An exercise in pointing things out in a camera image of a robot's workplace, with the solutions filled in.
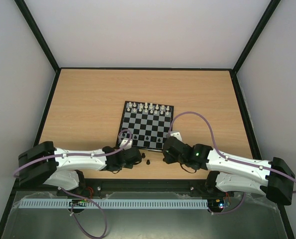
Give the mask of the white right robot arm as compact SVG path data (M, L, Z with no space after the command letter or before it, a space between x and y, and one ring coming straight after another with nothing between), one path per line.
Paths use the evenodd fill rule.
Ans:
M190 146L175 135L162 148L164 162L179 163L193 170L208 170L205 189L219 192L246 192L266 196L276 204L289 206L294 190L294 173L283 159L256 160L239 157L196 144Z

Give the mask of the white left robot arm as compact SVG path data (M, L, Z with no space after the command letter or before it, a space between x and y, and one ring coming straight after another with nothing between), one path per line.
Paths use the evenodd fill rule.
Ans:
M81 186L82 170L119 172L141 163L143 156L132 140L119 148L105 146L91 151L72 151L55 147L52 141L43 142L18 157L18 168L13 176L21 187L49 185L66 191Z

